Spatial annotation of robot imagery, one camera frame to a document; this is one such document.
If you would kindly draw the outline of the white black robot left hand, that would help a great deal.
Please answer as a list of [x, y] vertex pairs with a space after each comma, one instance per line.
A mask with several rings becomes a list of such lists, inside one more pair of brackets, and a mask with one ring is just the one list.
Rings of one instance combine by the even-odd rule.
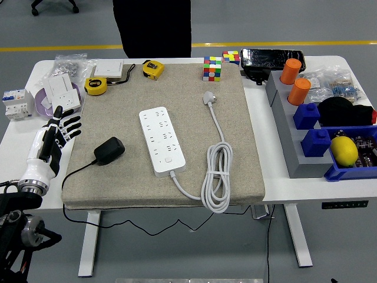
[[27, 156], [26, 172], [18, 181], [19, 190], [48, 189], [59, 172], [61, 149], [81, 133], [80, 118], [73, 110], [64, 111], [61, 106], [57, 107], [36, 133]]

